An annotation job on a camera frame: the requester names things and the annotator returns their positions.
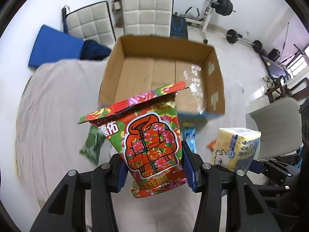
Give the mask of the yellow tissue pack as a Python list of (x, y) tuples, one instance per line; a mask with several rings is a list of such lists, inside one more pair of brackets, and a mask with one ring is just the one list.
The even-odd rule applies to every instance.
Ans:
[(261, 132), (241, 127), (220, 128), (211, 164), (247, 172), (259, 146)]

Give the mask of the green snack bag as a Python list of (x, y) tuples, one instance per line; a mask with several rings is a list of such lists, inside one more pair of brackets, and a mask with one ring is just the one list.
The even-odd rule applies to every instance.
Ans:
[(91, 125), (86, 141), (79, 153), (91, 163), (98, 165), (104, 140), (105, 136), (103, 133), (96, 126)]

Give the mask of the blue Nestle powder pouch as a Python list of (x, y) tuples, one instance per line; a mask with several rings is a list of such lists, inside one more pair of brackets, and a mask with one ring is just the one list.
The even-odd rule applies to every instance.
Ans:
[(196, 126), (194, 123), (183, 123), (183, 139), (188, 144), (192, 153), (196, 153)]

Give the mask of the red floral snack bag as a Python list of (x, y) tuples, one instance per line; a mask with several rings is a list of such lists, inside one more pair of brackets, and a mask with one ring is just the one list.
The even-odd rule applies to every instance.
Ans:
[(109, 140), (131, 173), (131, 192), (139, 199), (186, 183), (175, 97), (183, 81), (127, 98), (87, 114)]

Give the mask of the wooden side table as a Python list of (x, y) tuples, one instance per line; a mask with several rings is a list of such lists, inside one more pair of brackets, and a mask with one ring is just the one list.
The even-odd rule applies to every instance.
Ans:
[[(271, 82), (268, 82), (267, 84), (268, 89), (265, 92), (265, 96), (268, 97), (270, 104), (284, 97), (292, 97), (297, 101), (308, 98), (308, 78), (303, 78), (292, 88), (288, 88), (286, 84), (282, 84), (282, 78), (284, 77), (280, 76), (279, 78), (270, 78)], [(306, 87), (296, 93), (293, 93), (293, 91), (303, 83), (305, 83)]]

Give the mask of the open cardboard box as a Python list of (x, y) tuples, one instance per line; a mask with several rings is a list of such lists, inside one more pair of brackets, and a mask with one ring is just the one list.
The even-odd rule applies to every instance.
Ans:
[(186, 39), (119, 37), (107, 62), (98, 102), (102, 106), (185, 82), (176, 97), (184, 116), (225, 113), (224, 82), (214, 47)]

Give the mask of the dark blue cloth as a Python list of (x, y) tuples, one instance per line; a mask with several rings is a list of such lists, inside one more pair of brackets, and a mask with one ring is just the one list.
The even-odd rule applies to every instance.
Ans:
[(81, 60), (104, 60), (110, 56), (112, 50), (107, 46), (102, 46), (96, 41), (86, 40), (81, 50)]

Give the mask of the blue foam mat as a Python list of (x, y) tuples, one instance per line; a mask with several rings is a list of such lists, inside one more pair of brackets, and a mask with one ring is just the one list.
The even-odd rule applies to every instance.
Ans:
[(38, 68), (44, 63), (62, 59), (79, 59), (84, 41), (42, 25), (31, 51), (28, 66)]

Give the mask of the barbell on floor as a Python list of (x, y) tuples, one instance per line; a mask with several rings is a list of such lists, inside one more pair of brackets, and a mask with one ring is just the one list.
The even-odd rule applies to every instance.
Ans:
[(261, 53), (263, 50), (262, 42), (259, 40), (255, 40), (253, 42), (244, 39), (243, 36), (236, 32), (234, 29), (229, 29), (225, 34), (226, 40), (229, 44), (235, 44), (238, 41), (242, 41), (244, 43), (250, 44), (256, 53)]

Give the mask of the white quilted chair left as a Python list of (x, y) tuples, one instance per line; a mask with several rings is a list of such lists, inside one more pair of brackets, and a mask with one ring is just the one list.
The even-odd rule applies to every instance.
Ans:
[(116, 36), (107, 1), (85, 6), (65, 16), (68, 34), (78, 39), (93, 40), (113, 48)]

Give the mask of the white quilted chair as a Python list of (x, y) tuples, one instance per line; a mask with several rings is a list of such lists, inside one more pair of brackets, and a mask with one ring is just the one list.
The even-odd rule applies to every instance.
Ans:
[(174, 0), (121, 0), (125, 35), (170, 37)]
[(116, 36), (107, 1), (85, 6), (65, 16), (68, 34), (78, 39), (93, 40), (113, 48)]

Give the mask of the black weight bench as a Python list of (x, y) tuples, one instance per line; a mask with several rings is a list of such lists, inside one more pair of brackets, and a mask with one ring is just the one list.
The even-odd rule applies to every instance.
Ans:
[(170, 37), (188, 40), (188, 29), (184, 18), (172, 16)]

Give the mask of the white quilted chair centre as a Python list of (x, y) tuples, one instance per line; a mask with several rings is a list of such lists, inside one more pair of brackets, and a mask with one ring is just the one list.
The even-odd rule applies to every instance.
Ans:
[(174, 0), (121, 0), (125, 35), (170, 37)]

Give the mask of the white squat rack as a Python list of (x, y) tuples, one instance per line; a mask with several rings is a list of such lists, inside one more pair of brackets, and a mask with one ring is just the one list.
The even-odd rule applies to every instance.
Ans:
[[(203, 16), (200, 15), (198, 7), (190, 6), (185, 11), (184, 17), (189, 25), (196, 25), (199, 26), (199, 28), (201, 28), (203, 43), (208, 44), (208, 39), (206, 37), (206, 28), (208, 27), (212, 14), (215, 12), (215, 5), (217, 4), (217, 0), (205, 0), (205, 1), (209, 2), (209, 4), (207, 5)], [(197, 11), (197, 17), (188, 16), (188, 12), (193, 8), (195, 8)]]

